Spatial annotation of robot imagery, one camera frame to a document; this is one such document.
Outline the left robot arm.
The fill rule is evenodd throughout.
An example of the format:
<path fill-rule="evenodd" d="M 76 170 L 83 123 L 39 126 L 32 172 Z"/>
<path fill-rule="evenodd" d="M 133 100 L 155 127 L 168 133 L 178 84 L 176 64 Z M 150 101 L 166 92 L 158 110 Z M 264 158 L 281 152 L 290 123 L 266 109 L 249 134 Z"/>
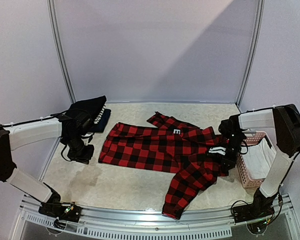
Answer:
<path fill-rule="evenodd" d="M 61 112 L 25 122 L 0 124 L 0 181 L 45 203 L 45 209 L 53 217 L 60 217 L 64 213 L 64 205 L 54 198 L 55 193 L 48 185 L 17 167 L 13 162 L 12 151 L 43 140 L 60 138 L 69 147 L 69 161 L 89 164 L 94 146 L 85 143 L 84 136 L 94 120 L 87 111 L 76 112 L 77 117 Z"/>

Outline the red black plaid shirt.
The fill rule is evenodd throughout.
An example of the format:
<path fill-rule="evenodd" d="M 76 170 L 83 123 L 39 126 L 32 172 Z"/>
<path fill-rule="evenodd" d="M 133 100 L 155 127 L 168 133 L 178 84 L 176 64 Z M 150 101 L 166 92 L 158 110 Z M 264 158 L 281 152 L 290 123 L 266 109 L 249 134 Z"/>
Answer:
<path fill-rule="evenodd" d="M 151 127 L 118 122 L 107 135 L 98 162 L 120 167 L 172 173 L 162 214 L 179 220 L 200 191 L 229 174 L 221 160 L 209 155 L 227 140 L 214 128 L 200 128 L 156 112 Z"/>

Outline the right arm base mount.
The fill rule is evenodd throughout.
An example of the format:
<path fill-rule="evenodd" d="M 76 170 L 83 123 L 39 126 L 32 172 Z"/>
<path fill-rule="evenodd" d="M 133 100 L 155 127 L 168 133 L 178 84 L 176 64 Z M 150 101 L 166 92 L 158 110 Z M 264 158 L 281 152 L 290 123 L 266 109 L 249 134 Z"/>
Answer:
<path fill-rule="evenodd" d="M 233 216 L 235 223 L 248 222 L 252 220 L 264 219 L 263 225 L 269 225 L 273 223 L 282 211 L 284 205 L 283 200 L 278 200 L 279 211 L 275 215 L 275 209 L 273 205 L 263 208 L 262 210 L 256 210 L 253 208 L 253 204 L 249 204 L 243 200 L 235 201 L 230 207 L 230 213 Z"/>

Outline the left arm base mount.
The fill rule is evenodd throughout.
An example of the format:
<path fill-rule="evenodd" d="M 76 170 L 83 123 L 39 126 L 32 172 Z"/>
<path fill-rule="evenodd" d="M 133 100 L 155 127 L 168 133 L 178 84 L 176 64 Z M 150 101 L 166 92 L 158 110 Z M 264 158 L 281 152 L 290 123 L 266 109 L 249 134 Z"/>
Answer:
<path fill-rule="evenodd" d="M 78 223 L 82 210 L 83 208 L 74 202 L 46 202 L 40 205 L 38 212 L 61 221 Z"/>

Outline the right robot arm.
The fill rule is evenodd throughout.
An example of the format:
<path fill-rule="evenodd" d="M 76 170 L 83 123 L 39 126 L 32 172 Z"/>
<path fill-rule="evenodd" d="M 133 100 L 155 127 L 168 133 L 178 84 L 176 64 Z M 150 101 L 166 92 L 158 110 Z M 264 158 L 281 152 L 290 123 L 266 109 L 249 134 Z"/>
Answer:
<path fill-rule="evenodd" d="M 273 129 L 275 144 L 264 137 L 250 146 L 246 132 L 259 128 Z M 241 149 L 245 148 L 248 170 L 263 177 L 248 208 L 252 218 L 259 218 L 273 204 L 293 161 L 300 154 L 300 112 L 292 103 L 250 110 L 222 120 L 218 130 L 228 140 L 221 147 L 222 165 L 226 169 L 234 167 Z"/>

